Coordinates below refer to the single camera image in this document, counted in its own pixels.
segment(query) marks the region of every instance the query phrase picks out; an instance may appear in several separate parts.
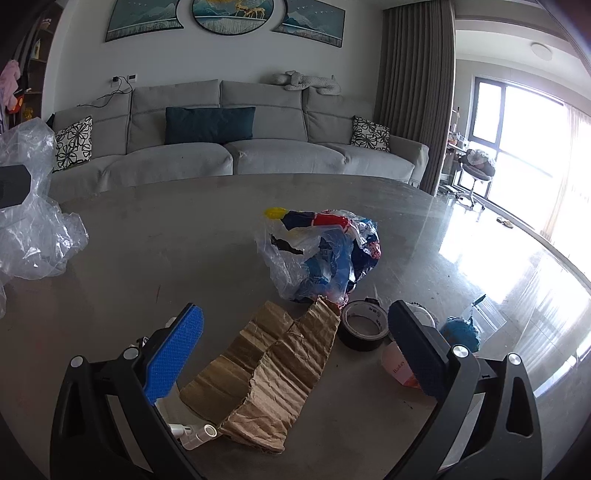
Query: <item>sofa armrest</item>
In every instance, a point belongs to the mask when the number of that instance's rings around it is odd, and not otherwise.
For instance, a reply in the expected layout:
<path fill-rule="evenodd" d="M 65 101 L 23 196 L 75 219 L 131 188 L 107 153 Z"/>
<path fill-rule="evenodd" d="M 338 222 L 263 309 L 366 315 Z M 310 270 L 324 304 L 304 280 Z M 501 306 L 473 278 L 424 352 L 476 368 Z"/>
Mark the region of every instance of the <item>sofa armrest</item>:
<path fill-rule="evenodd" d="M 414 164 L 410 184 L 418 187 L 427 168 L 429 147 L 413 140 L 390 135 L 390 152 Z"/>

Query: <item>white wall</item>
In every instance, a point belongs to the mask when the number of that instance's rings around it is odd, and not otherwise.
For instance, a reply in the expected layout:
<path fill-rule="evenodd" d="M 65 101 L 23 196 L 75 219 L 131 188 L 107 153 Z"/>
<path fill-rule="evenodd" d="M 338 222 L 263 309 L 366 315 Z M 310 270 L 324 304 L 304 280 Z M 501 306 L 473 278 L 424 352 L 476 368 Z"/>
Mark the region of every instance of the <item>white wall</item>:
<path fill-rule="evenodd" d="M 61 65 L 61 55 L 66 45 L 66 37 L 70 31 L 76 5 L 79 0 L 59 0 L 57 3 L 64 7 L 60 22 L 57 24 L 56 33 L 53 37 L 51 50 L 47 59 L 45 80 L 43 82 L 43 101 L 41 103 L 41 118 L 47 121 L 55 110 L 55 92 L 57 88 L 58 75 Z"/>
<path fill-rule="evenodd" d="M 335 75 L 343 95 L 375 101 L 381 52 L 382 11 L 357 0 L 327 0 L 346 11 L 343 47 L 271 32 L 285 6 L 275 0 L 271 19 L 258 30 L 226 37 L 204 30 L 180 0 L 182 30 L 135 35 L 105 43 L 115 0 L 79 0 L 59 59 L 56 111 L 111 91 L 114 76 L 137 74 L 134 86 L 197 80 L 265 82 L 286 70 Z"/>
<path fill-rule="evenodd" d="M 457 128 L 462 135 L 466 135 L 468 130 L 469 114 L 471 113 L 470 110 L 472 107 L 472 86 L 474 85 L 475 77 L 506 80 L 525 85 L 548 93 L 591 115 L 591 99 L 580 95 L 560 83 L 515 68 L 481 61 L 457 60 L 453 106 L 454 108 L 460 108 L 460 121 Z"/>

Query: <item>silver screw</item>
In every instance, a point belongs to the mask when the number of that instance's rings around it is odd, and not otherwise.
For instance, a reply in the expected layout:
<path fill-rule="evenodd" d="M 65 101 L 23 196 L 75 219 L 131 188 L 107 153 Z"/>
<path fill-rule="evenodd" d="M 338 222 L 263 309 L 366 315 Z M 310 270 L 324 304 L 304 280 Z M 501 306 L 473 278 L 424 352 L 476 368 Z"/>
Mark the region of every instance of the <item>silver screw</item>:
<path fill-rule="evenodd" d="M 510 353 L 509 362 L 511 362 L 513 365 L 519 365 L 521 363 L 521 357 L 516 353 Z"/>
<path fill-rule="evenodd" d="M 134 358 L 137 358 L 138 355 L 139 350 L 135 347 L 128 348 L 125 352 L 123 352 L 123 358 L 126 360 L 133 360 Z"/>
<path fill-rule="evenodd" d="M 74 368 L 78 368 L 82 363 L 84 363 L 84 359 L 81 356 L 75 356 L 70 362 L 70 365 Z"/>
<path fill-rule="evenodd" d="M 453 348 L 453 354 L 458 358 L 466 358 L 468 353 L 468 349 L 463 345 L 456 345 Z"/>

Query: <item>gray sofa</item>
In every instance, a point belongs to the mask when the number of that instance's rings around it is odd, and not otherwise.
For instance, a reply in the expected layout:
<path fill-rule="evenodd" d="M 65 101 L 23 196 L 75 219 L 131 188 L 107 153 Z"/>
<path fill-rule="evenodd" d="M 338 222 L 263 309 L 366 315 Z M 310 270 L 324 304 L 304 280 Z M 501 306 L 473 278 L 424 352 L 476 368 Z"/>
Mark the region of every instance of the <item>gray sofa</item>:
<path fill-rule="evenodd" d="M 164 145 L 169 106 L 255 106 L 253 139 L 223 146 Z M 159 181 L 253 173 L 367 175 L 418 186 L 428 158 L 425 145 L 394 136 L 391 154 L 349 145 L 353 116 L 371 119 L 372 105 L 315 89 L 288 92 L 219 80 L 142 87 L 114 96 L 103 108 L 58 112 L 54 130 L 88 115 L 93 117 L 92 160 L 51 176 L 50 196 L 58 202 Z"/>

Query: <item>black tape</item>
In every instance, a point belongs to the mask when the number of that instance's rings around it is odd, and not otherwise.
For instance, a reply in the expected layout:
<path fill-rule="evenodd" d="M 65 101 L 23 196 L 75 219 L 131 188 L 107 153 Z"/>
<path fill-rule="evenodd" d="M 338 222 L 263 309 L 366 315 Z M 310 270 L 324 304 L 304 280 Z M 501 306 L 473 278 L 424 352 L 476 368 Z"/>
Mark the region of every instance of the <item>black tape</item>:
<path fill-rule="evenodd" d="M 379 330 L 377 335 L 364 335 L 351 326 L 348 318 L 349 314 L 354 313 L 355 310 L 357 310 L 356 316 L 364 317 L 376 325 Z M 375 350 L 388 336 L 388 314 L 380 308 L 379 303 L 374 299 L 351 302 L 341 312 L 337 336 L 346 346 L 358 352 Z"/>

